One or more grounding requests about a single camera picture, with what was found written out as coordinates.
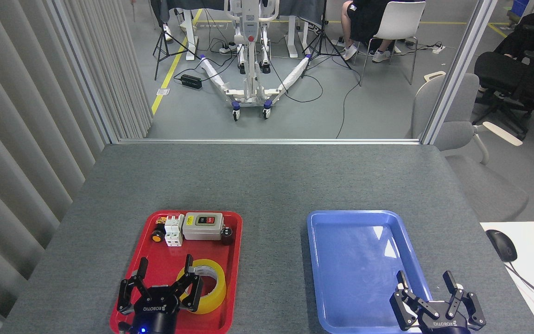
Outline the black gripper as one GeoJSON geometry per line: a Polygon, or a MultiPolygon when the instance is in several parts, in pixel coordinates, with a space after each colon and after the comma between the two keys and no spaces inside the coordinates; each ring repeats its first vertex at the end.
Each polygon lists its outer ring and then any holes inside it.
{"type": "Polygon", "coordinates": [[[487,320],[483,315],[477,294],[467,292],[454,280],[451,271],[445,271],[443,279],[451,294],[449,302],[425,302],[417,297],[407,285],[406,275],[402,270],[396,274],[397,288],[390,298],[393,313],[399,328],[407,331],[418,326],[422,334],[470,334],[471,330],[479,331],[487,320]],[[458,312],[460,304],[464,304],[468,317],[458,312]],[[430,306],[439,313],[434,319],[429,315],[430,306]]]}
{"type": "Polygon", "coordinates": [[[131,325],[132,334],[173,334],[180,309],[197,311],[201,300],[203,282],[195,272],[193,256],[187,254],[184,274],[171,287],[147,287],[144,283],[149,261],[140,259],[139,267],[120,283],[117,311],[123,315],[135,312],[131,325]],[[132,302],[132,290],[140,292],[136,303],[132,302]]]}

